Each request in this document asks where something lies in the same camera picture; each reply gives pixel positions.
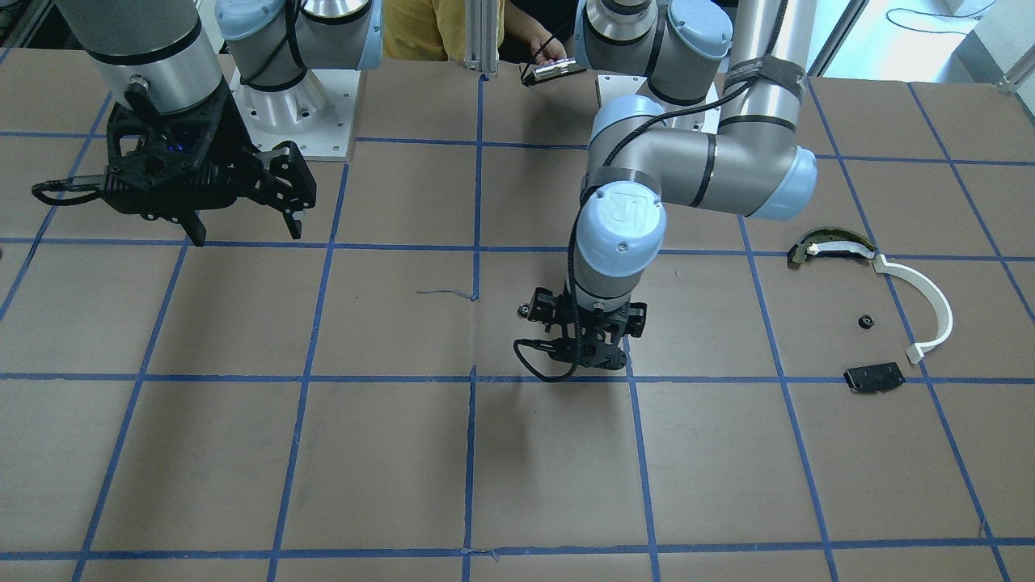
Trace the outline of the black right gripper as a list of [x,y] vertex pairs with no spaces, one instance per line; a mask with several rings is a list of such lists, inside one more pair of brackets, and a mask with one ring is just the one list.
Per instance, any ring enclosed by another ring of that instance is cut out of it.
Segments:
[[182,111],[160,113],[152,88],[132,81],[107,124],[101,200],[118,213],[179,221],[194,248],[207,239],[197,210],[226,209],[239,198],[275,209],[289,236],[317,202],[317,184],[299,144],[256,150],[228,82]]

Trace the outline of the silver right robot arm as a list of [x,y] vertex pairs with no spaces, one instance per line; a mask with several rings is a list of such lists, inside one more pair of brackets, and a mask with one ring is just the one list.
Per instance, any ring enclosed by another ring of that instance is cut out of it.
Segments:
[[317,184],[298,145],[252,143],[202,19],[189,1],[60,1],[75,38],[113,92],[99,175],[33,185],[49,206],[103,200],[118,213],[166,220],[202,248],[201,210],[240,198],[275,209],[292,239]]

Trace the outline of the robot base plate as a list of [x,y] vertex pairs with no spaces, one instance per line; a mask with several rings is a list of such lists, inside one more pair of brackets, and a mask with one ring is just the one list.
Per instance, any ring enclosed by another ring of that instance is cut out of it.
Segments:
[[351,154],[359,70],[310,70],[295,87],[263,92],[244,86],[239,70],[230,92],[256,148],[292,141],[307,161],[346,162]]

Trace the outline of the person's hand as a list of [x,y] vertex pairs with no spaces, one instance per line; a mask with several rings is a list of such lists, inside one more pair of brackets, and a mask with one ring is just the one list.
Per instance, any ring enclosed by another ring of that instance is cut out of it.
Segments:
[[529,62],[535,65],[546,65],[567,59],[567,51],[561,41],[541,27],[532,28],[522,33],[522,38],[529,45]]

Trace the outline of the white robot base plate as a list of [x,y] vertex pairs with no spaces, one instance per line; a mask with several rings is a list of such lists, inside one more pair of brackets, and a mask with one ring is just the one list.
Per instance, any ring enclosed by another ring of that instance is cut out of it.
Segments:
[[[673,104],[668,103],[649,88],[648,80],[642,76],[621,76],[621,74],[598,74],[596,76],[596,87],[598,88],[598,101],[600,111],[610,109],[609,101],[614,99],[624,99],[625,95],[640,95],[644,99],[651,99],[657,103],[649,111],[652,114],[672,112],[692,107],[703,106],[703,104],[717,101],[720,96],[716,89],[715,81],[711,82],[705,99],[694,104]],[[662,122],[666,128],[676,128],[692,130],[697,133],[717,133],[720,123],[720,108],[709,109],[694,113],[692,115],[670,118]]]

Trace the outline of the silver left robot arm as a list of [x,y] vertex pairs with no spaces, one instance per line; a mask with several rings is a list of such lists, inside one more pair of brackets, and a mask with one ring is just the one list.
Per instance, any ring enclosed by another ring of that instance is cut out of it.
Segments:
[[583,1],[576,63],[644,78],[646,89],[604,103],[588,140],[579,214],[561,293],[534,291],[521,317],[558,328],[518,339],[576,369],[623,369],[625,336],[643,334],[631,300],[666,237],[668,204],[790,220],[817,185],[797,123],[817,4],[741,1]]

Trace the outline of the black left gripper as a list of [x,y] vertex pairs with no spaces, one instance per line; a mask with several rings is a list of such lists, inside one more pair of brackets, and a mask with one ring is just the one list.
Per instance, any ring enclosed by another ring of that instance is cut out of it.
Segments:
[[522,339],[520,344],[573,368],[624,369],[627,355],[621,347],[622,338],[643,334],[647,309],[644,302],[624,302],[611,312],[586,309],[579,305],[569,288],[555,295],[550,289],[538,287],[531,302],[520,305],[520,316],[543,324],[545,331],[561,327],[561,336],[550,340]]

